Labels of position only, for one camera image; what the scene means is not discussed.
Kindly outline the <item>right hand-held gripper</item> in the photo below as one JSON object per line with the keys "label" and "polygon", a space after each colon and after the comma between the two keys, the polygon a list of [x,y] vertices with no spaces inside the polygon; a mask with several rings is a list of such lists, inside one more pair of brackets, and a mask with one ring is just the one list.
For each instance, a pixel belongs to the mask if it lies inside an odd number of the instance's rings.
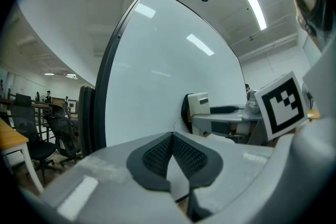
{"label": "right hand-held gripper", "polygon": [[263,121],[267,139],[273,140],[308,119],[300,85],[294,72],[283,74],[259,90],[250,90],[246,105],[210,107],[211,114],[193,115],[193,127],[228,136],[250,133],[251,122]]}

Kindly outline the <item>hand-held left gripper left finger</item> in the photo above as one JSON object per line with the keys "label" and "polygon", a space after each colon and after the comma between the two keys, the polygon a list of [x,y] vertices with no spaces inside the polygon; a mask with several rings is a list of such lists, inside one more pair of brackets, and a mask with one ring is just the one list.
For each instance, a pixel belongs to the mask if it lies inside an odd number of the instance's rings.
{"label": "hand-held left gripper left finger", "polygon": [[175,202],[188,189],[176,162],[167,174],[171,193],[143,188],[127,170],[130,153],[158,137],[150,135],[90,154],[49,184],[41,200],[71,223],[190,223]]}

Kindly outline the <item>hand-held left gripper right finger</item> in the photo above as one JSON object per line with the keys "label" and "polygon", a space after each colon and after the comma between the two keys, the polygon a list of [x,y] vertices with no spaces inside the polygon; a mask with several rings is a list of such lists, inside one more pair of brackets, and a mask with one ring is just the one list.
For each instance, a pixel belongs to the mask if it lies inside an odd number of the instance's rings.
{"label": "hand-held left gripper right finger", "polygon": [[272,149],[172,134],[172,196],[188,196],[187,213],[174,221],[253,221],[267,199],[253,189]]}

